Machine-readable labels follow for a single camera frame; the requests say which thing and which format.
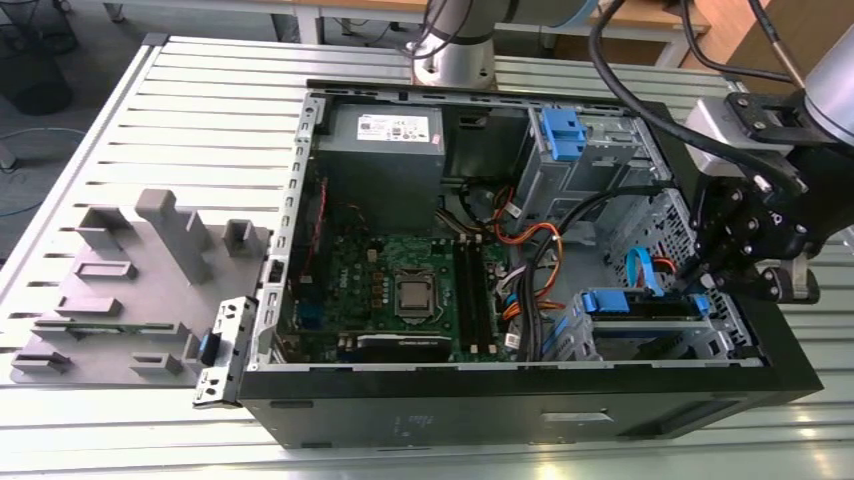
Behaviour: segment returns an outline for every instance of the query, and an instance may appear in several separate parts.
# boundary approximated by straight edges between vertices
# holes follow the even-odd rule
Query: ram slot
[[[474,295],[472,294],[472,277],[469,271],[469,244],[454,243],[454,280],[457,287],[457,321],[460,323],[460,343],[465,352],[477,350]]]
[[[469,244],[469,282],[474,303],[476,338],[480,353],[494,353],[493,323],[490,322],[490,305],[486,297],[486,266],[481,243]]]

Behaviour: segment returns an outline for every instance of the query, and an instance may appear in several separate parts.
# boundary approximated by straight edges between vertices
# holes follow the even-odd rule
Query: metal table surface
[[[501,90],[610,95],[586,63],[501,57]],[[713,75],[624,67],[641,97],[685,118]],[[409,81],[393,51],[171,38],[145,46],[0,271],[0,473],[142,476],[253,470],[255,478],[844,478],[854,472],[854,256],[819,258],[819,305],[785,307],[827,390],[760,408],[672,441],[381,451],[285,451],[245,410],[195,411],[191,390],[81,390],[9,383],[33,319],[59,298],[90,205],[171,188],[207,223],[274,227],[307,78]]]

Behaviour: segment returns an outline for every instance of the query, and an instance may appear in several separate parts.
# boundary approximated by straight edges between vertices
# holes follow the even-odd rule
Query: table
[[[206,223],[277,222],[309,78],[406,83],[392,50],[173,37],[151,41],[0,270],[0,379],[34,316],[58,300],[57,282],[82,246],[67,229],[86,207],[123,206],[143,188],[171,188]],[[620,67],[629,87],[685,119],[700,95],[732,86],[685,70]],[[497,59],[504,91],[610,96],[592,66]],[[81,478],[167,471],[171,479],[405,477],[564,479],[839,478],[854,471],[854,256],[839,239],[819,257],[825,290],[815,307],[785,307],[827,390],[760,408],[672,441],[381,451],[285,451],[243,410],[191,409],[190,389],[75,390],[0,386],[0,474]]]
[[[294,0],[302,42],[323,43],[323,17],[421,23],[426,6],[428,0]],[[500,23],[497,28],[586,37],[598,18],[600,13],[594,12],[586,25],[550,28]],[[698,35],[710,27],[709,21],[696,8],[692,9],[692,25]],[[682,20],[678,15],[664,10],[662,0],[629,0],[614,15],[604,36],[666,43],[656,63],[657,67],[678,67],[689,52]]]
[[[294,15],[299,23],[302,43],[319,45],[323,43],[325,17],[421,23],[428,0],[123,0],[122,3],[105,3],[114,21],[125,19],[123,4]],[[597,18],[598,13],[592,16],[586,25],[573,27],[550,28],[500,23],[497,28],[538,32],[546,35],[548,41],[554,41],[550,35],[590,35]],[[692,23],[698,35],[709,30],[710,24],[697,10],[692,13]],[[677,15],[662,10],[662,0],[630,0],[612,20],[604,36],[665,43],[657,67],[677,68],[689,51],[682,22]]]
[[[768,0],[764,5],[789,46],[789,54],[807,74],[854,25],[854,2],[811,2],[808,9],[801,0]],[[714,25],[700,42],[709,58],[725,65],[783,71],[748,2],[697,0],[697,7]],[[685,66],[701,68],[693,55],[685,59]],[[788,83],[750,77],[745,83],[756,93],[788,95],[796,90]]]

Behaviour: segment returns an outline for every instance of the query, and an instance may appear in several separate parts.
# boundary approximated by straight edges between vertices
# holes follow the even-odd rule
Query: power supply label
[[[362,115],[358,129],[358,140],[430,142],[430,120],[428,117]]]

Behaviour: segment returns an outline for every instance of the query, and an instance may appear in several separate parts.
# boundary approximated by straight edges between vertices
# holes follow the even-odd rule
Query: green motherboard
[[[452,360],[502,361],[492,291],[506,248],[478,243],[484,261],[484,291],[458,291],[456,240],[413,236],[337,236],[329,249],[329,280],[323,305],[301,305],[301,352],[310,363],[347,362],[358,335],[397,334],[448,337]],[[458,295],[489,305],[490,345],[481,349],[461,338]]]

